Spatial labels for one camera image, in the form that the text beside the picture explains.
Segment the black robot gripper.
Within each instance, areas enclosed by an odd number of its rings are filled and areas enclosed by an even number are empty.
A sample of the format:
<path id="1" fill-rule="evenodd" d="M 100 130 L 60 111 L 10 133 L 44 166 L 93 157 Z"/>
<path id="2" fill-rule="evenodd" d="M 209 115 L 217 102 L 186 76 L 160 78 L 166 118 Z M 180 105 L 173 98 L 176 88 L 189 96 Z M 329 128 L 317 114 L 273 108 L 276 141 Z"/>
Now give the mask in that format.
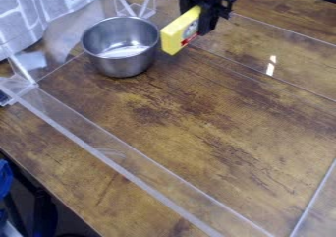
<path id="1" fill-rule="evenodd" d="M 206 35 L 216 27 L 218 16 L 228 19 L 236 0 L 178 0 L 180 13 L 184 14 L 196 5 L 201 7 L 198 35 Z"/>

